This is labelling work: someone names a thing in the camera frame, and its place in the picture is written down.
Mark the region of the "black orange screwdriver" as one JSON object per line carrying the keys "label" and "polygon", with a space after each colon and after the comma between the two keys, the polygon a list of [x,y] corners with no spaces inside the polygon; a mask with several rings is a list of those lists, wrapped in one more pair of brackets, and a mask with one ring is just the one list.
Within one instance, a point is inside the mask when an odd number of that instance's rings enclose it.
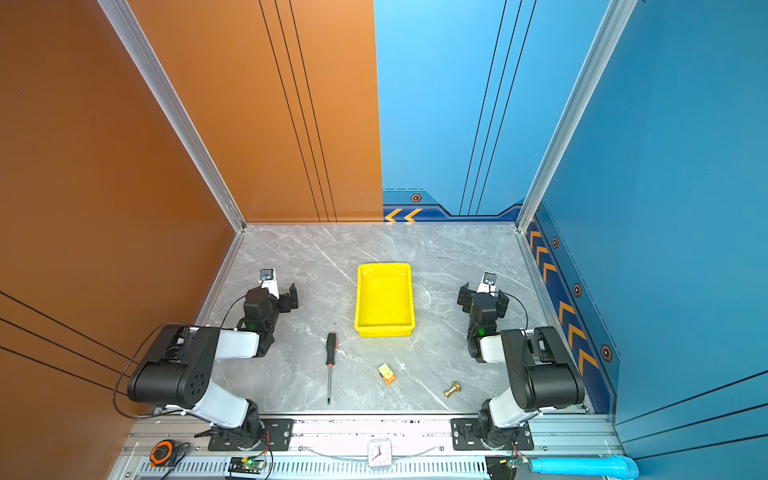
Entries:
{"label": "black orange screwdriver", "polygon": [[332,384],[333,384],[333,367],[335,366],[335,355],[337,351],[337,334],[335,332],[330,332],[327,335],[326,338],[326,366],[327,366],[327,395],[326,400],[327,404],[331,403],[332,398]]}

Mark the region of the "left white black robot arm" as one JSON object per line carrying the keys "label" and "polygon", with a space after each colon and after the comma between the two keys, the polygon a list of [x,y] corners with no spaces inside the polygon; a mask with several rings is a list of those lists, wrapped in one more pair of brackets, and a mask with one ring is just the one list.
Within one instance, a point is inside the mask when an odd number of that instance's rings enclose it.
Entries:
{"label": "left white black robot arm", "polygon": [[209,428],[199,435],[213,442],[239,450],[265,448],[268,430],[256,402],[216,383],[213,367],[218,360],[265,356],[275,341],[279,315],[298,307],[295,284],[281,293],[274,280],[264,280],[245,294],[244,316],[233,328],[181,323],[158,327],[148,336],[152,343],[127,381],[127,397],[160,408],[161,416],[184,413],[206,422]]}

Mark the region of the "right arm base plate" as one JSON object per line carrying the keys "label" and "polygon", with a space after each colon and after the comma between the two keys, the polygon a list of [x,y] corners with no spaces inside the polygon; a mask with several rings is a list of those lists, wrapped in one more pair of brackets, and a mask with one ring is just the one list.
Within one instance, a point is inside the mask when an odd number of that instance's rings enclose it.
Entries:
{"label": "right arm base plate", "polygon": [[485,432],[478,418],[453,418],[450,420],[453,449],[532,451],[535,448],[530,426],[512,428],[491,428]]}

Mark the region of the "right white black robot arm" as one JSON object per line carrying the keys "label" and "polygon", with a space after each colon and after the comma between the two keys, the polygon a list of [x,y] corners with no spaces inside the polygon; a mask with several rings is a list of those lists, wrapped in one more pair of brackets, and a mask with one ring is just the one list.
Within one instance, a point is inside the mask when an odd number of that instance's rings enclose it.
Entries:
{"label": "right white black robot arm", "polygon": [[581,404],[582,374],[551,326],[500,330],[512,297],[492,279],[459,289],[457,304],[468,314],[467,349],[478,363],[505,366],[508,387],[483,402],[473,435],[492,450],[516,448],[530,420],[546,410]]}

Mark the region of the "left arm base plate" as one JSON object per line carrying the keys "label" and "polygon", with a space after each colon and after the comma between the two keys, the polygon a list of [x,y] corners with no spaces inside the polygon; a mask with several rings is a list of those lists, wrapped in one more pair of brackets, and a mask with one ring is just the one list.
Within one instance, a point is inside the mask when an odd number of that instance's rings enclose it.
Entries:
{"label": "left arm base plate", "polygon": [[232,432],[214,433],[209,440],[208,450],[213,452],[253,451],[261,452],[268,448],[271,452],[286,452],[289,450],[294,420],[290,418],[262,419],[260,436],[256,439],[246,438]]}

